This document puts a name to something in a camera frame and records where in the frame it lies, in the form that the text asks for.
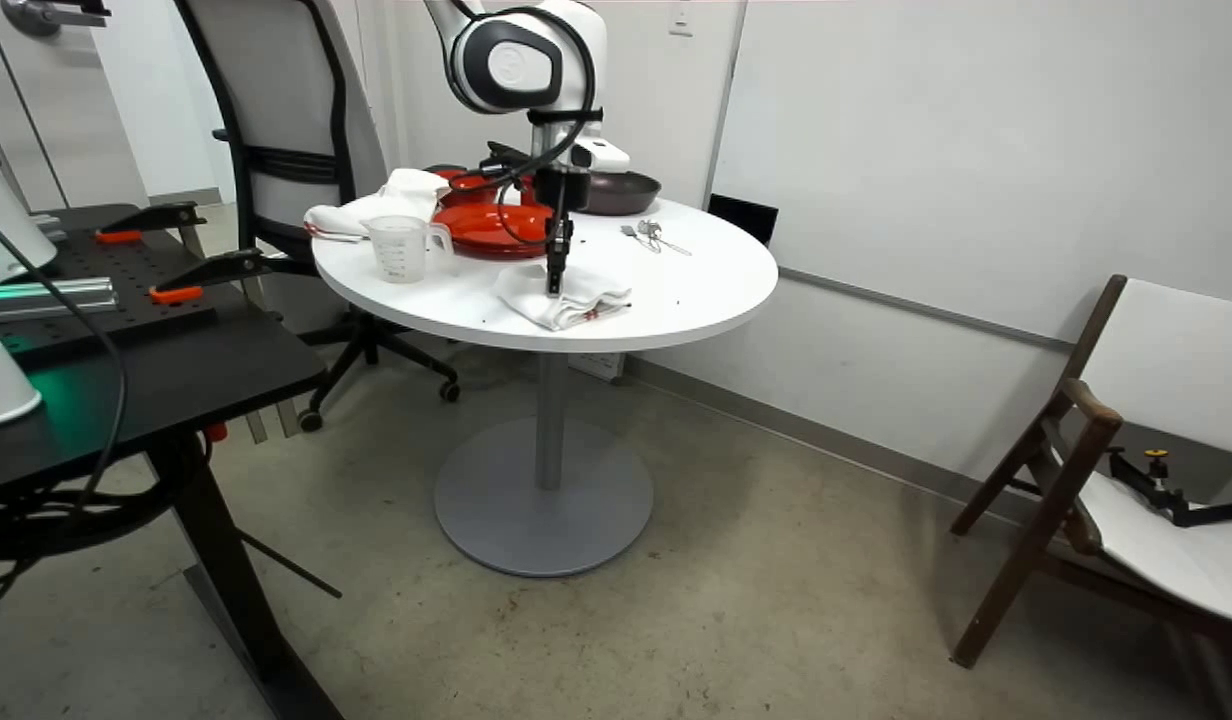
gray floor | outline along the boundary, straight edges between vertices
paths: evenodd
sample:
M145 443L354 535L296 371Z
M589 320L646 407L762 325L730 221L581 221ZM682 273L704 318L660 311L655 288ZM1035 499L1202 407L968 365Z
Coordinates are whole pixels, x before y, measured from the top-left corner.
M237 521L348 591L256 559L348 718L1206 718L1161 624L1046 578L975 674L948 663L1005 525L953 544L953 499L646 382L573 395L655 476L637 549L575 579L486 573L441 535L432 476L465 438L528 411L533 365L454 365L460 407L391 360L348 383L321 438L237 429L214 453ZM172 521L40 563L0 610L0 718L266 718L189 563Z

table top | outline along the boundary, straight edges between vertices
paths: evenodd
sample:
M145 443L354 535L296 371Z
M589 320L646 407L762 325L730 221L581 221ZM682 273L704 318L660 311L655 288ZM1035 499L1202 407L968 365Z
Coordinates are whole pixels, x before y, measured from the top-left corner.
M1177 527L1148 512L1133 488L1098 471L1090 471L1078 499L1113 559L1150 590L1232 619L1232 521Z
M546 332L495 300L491 286L516 264L441 256L418 282L391 282L373 243L316 240L316 267L348 304L447 340L516 351L646 351L720 338L760 311L781 282L773 253L700 209L655 201L643 216L575 212L568 282L592 273L630 288L630 308ZM651 253L619 226L655 221L675 248Z
M118 340L127 419L111 453L114 462L138 453L161 433L245 415L322 375L316 351L273 318L249 308L239 293L213 296L214 311L202 320ZM0 423L0 488L91 471L118 382L111 360L96 345L96 351L34 365L28 382L45 393L45 403L15 423Z

cup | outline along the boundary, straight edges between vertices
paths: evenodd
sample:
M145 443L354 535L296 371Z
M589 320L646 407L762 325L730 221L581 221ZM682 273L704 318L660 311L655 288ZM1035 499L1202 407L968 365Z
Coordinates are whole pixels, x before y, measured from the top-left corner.
M429 221L416 216L373 216L365 221L375 264L391 282L418 282L436 256L436 232Z

red object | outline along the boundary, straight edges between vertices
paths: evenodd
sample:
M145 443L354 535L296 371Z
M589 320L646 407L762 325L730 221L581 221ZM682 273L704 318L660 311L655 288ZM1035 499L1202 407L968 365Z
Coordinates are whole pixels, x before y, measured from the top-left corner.
M441 166L429 167L447 177L450 191L443 195L436 221L450 232L450 248L460 256L486 262L523 262L543 256L543 226L553 216L546 205L523 183L520 205L495 205L495 183L486 177Z
M118 232L96 232L101 248L131 248L138 243L138 227L118 227Z
M223 443L226 441L226 423L207 423L202 438L207 438L207 443Z
M152 288L149 300L161 308L185 308L185 304L202 300L202 286Z

desk leg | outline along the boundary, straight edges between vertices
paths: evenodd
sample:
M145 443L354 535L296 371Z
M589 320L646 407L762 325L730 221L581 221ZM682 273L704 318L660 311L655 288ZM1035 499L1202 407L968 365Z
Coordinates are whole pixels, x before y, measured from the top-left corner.
M537 423L472 438L436 479L447 541L513 578L575 578L619 558L651 515L651 476L619 438L568 419L568 360L538 357Z
M149 462L161 476L161 484L172 495L172 509L185 525L189 544L201 558L202 578L213 579L213 591L219 598L219 610L226 624L237 627L237 640L249 649L251 675L264 689L277 718L309 718L309 720L331 720L338 718L321 682L304 670L304 659L285 640L260 579L251 573L251 559L239 544L239 531L223 509L223 495L214 488L213 469L202 469L201 441L193 433L172 433L154 443L149 443Z

